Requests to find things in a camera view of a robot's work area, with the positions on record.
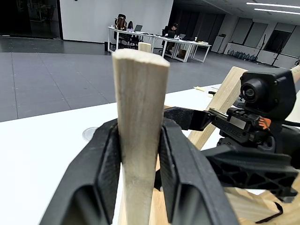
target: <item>backpack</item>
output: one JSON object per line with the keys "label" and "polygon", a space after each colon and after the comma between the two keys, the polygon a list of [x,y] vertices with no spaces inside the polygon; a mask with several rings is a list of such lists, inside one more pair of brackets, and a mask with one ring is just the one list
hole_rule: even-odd
{"label": "backpack", "polygon": [[126,16],[125,15],[119,15],[119,17],[115,20],[115,28],[117,30],[126,30],[127,23],[126,23]]}

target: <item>window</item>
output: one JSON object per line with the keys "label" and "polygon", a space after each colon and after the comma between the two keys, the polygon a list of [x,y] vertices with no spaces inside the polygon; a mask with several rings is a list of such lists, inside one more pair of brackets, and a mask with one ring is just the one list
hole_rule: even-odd
{"label": "window", "polygon": [[292,33],[286,31],[274,30],[266,44],[265,50],[274,53],[281,53],[291,34]]}
{"label": "window", "polygon": [[240,18],[230,39],[233,43],[243,44],[252,25],[252,19]]}
{"label": "window", "polygon": [[256,48],[265,32],[267,26],[268,25],[266,23],[260,23],[260,22],[253,23],[251,31],[246,36],[244,45],[248,46],[248,47]]}

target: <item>ceiling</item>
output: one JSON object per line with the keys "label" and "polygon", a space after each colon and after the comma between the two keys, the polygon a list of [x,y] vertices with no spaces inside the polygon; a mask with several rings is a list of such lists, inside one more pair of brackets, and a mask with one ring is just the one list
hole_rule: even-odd
{"label": "ceiling", "polygon": [[177,7],[191,11],[203,11],[214,14],[232,14],[239,17],[266,22],[275,21],[279,23],[300,25],[300,15],[256,11],[254,8],[298,13],[300,13],[300,9],[247,5],[247,2],[300,6],[300,0],[174,0],[174,4]]}

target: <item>camera lens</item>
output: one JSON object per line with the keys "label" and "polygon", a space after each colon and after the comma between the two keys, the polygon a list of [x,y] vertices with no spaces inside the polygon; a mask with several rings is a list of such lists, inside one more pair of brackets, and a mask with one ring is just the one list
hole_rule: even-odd
{"label": "camera lens", "polygon": [[259,99],[263,99],[265,95],[264,84],[260,79],[250,79],[243,83],[241,94],[246,102],[254,103]]}

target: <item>trash bin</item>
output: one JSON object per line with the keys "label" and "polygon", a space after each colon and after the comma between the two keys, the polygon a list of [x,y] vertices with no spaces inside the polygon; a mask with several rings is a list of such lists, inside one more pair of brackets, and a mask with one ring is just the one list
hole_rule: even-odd
{"label": "trash bin", "polygon": [[104,51],[108,52],[108,42],[104,42]]}

